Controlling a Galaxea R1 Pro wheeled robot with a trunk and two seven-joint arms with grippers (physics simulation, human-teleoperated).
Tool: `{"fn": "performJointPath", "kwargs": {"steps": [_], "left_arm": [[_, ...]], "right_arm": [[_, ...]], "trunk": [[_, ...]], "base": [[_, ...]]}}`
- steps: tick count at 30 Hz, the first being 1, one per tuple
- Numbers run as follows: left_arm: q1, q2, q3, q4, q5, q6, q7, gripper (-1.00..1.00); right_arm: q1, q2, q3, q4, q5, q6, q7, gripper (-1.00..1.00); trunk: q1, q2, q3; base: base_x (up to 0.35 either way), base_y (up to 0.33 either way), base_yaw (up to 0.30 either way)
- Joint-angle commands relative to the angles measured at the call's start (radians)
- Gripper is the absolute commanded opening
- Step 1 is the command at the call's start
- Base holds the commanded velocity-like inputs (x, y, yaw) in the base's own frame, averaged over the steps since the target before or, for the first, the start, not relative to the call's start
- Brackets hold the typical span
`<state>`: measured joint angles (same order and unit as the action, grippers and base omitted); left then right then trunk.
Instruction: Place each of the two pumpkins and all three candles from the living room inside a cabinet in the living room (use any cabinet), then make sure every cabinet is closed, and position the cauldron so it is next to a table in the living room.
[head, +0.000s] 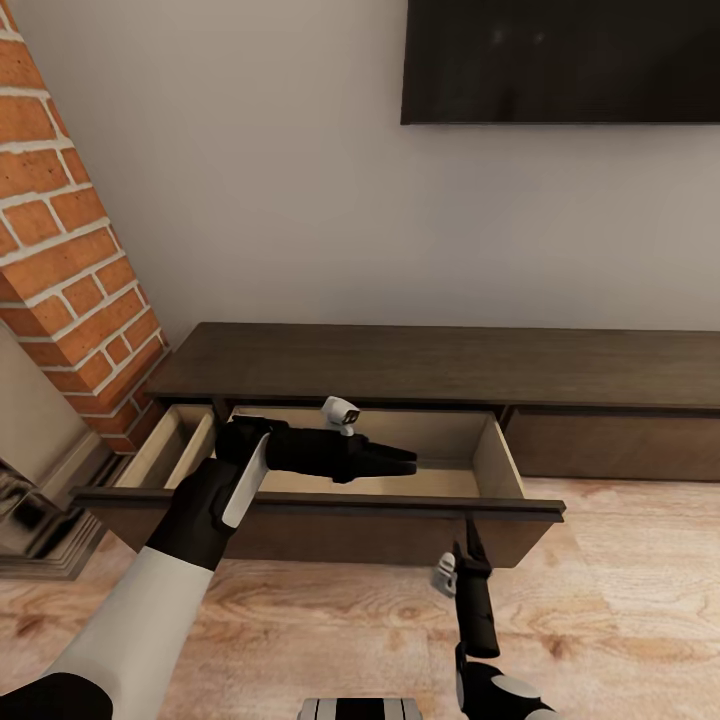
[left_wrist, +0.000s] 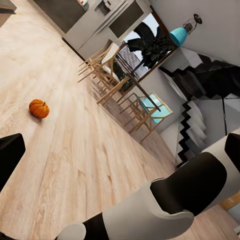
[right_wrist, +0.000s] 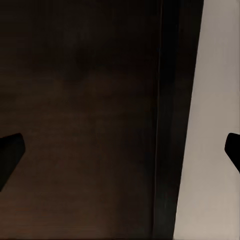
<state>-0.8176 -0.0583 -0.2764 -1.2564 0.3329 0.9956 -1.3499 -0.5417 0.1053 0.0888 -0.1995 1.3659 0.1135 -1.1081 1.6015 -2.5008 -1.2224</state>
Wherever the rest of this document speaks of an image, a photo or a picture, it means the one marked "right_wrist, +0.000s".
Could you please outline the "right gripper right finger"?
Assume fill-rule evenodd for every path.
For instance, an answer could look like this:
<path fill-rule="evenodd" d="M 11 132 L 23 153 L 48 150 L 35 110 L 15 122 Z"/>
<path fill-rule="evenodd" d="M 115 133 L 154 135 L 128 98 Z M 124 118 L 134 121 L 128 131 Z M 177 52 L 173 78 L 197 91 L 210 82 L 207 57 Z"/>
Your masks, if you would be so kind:
<path fill-rule="evenodd" d="M 240 134 L 228 133 L 225 152 L 240 172 Z"/>

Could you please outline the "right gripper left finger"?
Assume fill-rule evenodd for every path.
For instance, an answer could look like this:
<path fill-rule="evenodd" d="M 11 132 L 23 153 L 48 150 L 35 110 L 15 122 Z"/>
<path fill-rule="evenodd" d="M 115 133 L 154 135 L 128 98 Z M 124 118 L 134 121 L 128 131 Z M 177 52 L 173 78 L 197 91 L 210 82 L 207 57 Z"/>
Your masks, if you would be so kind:
<path fill-rule="evenodd" d="M 0 192 L 26 152 L 21 133 L 0 138 Z"/>

